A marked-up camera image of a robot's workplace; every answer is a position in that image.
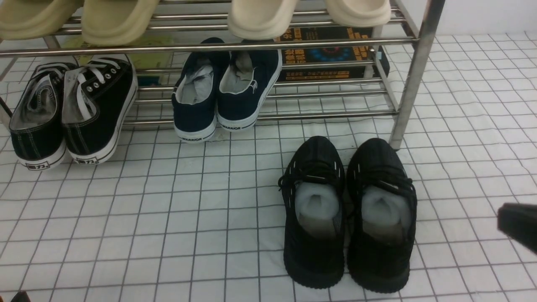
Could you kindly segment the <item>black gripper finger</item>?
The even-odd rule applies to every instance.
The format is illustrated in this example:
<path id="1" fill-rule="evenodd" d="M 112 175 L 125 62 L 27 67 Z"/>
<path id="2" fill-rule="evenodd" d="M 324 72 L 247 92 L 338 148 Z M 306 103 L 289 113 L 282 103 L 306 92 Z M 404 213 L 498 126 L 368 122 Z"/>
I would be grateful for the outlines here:
<path id="1" fill-rule="evenodd" d="M 505 203 L 498 209 L 498 230 L 537 253 L 537 205 Z"/>

